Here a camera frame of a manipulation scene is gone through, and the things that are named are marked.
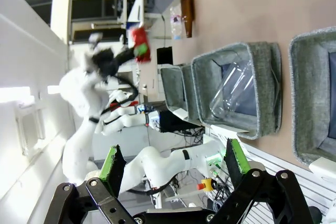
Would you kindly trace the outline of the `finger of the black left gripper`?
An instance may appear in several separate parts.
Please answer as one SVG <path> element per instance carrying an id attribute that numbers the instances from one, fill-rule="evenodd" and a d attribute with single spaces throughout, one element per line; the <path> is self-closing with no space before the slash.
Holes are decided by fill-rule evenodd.
<path id="1" fill-rule="evenodd" d="M 143 43 L 141 45 L 128 48 L 116 56 L 117 63 L 126 63 L 129 60 L 135 59 L 136 62 L 145 62 L 148 46 Z"/>

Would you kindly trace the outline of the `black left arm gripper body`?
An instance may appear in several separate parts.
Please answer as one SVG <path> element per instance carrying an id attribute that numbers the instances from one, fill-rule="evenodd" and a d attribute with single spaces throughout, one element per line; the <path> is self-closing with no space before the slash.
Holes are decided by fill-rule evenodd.
<path id="1" fill-rule="evenodd" d="M 122 65 L 123 52 L 120 52 L 116 56 L 113 51 L 108 49 L 102 49 L 101 51 L 95 52 L 91 61 L 95 70 L 102 78 L 115 76 Z"/>

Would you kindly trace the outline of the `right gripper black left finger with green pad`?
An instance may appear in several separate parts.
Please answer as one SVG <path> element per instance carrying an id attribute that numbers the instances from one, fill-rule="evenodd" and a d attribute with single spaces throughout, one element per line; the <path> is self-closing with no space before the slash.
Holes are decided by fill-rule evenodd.
<path id="1" fill-rule="evenodd" d="M 118 200 L 126 162 L 120 146 L 110 148 L 99 175 L 81 185 L 61 183 L 51 200 L 44 223 L 83 223 L 98 210 L 108 223 L 135 223 Z"/>

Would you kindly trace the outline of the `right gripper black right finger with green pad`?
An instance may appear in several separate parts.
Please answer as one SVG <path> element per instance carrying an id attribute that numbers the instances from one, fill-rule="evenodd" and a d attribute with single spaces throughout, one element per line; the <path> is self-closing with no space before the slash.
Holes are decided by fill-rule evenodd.
<path id="1" fill-rule="evenodd" d="M 251 168 L 237 139 L 228 139 L 224 157 L 234 191 L 211 223 L 242 223 L 256 202 L 270 209 L 274 223 L 313 223 L 313 217 L 295 174 L 280 170 L 275 175 Z"/>

